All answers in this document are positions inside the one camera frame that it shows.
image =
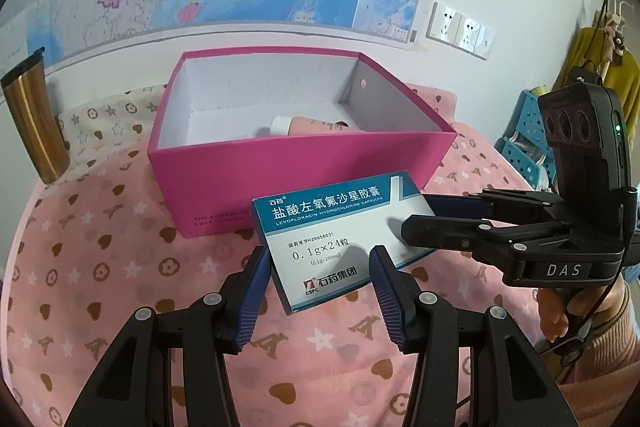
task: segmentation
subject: hanging clothes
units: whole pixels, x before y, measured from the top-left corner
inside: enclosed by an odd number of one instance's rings
[[[584,54],[589,48],[593,33],[596,32],[588,57]],[[607,36],[601,29],[583,28],[575,36],[564,66],[554,84],[554,90],[564,87],[569,71],[575,66],[582,66],[589,61],[585,68],[599,70],[606,61]],[[633,148],[636,137],[636,124],[640,110],[640,68],[636,59],[629,51],[623,52],[622,65],[612,63],[604,79],[604,86],[615,90],[620,97],[620,103],[625,113],[626,133],[629,149]]]

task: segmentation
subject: brown metallic tumbler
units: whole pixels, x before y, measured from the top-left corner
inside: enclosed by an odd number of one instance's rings
[[[69,153],[49,105],[40,48],[1,80],[6,105],[31,161],[45,184],[65,173]]]

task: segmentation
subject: pink box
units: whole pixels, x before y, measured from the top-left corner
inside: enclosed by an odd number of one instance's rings
[[[276,116],[369,132],[270,137]],[[262,196],[403,170],[424,187],[455,137],[361,53],[259,46],[183,54],[147,152],[178,231],[196,237],[250,229]]]

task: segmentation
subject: blue gripper pad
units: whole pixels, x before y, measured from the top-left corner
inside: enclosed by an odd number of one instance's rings
[[[251,279],[247,282],[244,290],[244,296],[238,306],[236,325],[236,334],[232,344],[238,351],[242,350],[242,346],[251,340],[254,334],[255,323],[258,320],[258,312],[262,298],[267,291],[267,285],[271,277],[271,254],[268,248],[262,248],[260,257],[255,264],[254,272]]]
[[[415,318],[415,305],[385,247],[369,254],[369,276],[391,341],[404,351],[409,344],[406,326]]]

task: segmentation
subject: hand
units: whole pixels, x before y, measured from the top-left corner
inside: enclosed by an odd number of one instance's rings
[[[538,313],[540,314],[540,329],[545,337],[555,342],[558,337],[564,337],[569,329],[569,319],[566,312],[578,317],[584,317],[593,305],[600,299],[606,287],[586,288],[578,293],[564,309],[562,299],[551,288],[538,291]],[[625,301],[625,281],[622,275],[618,277],[607,298],[604,299],[593,315],[593,325],[599,326],[615,317]]]

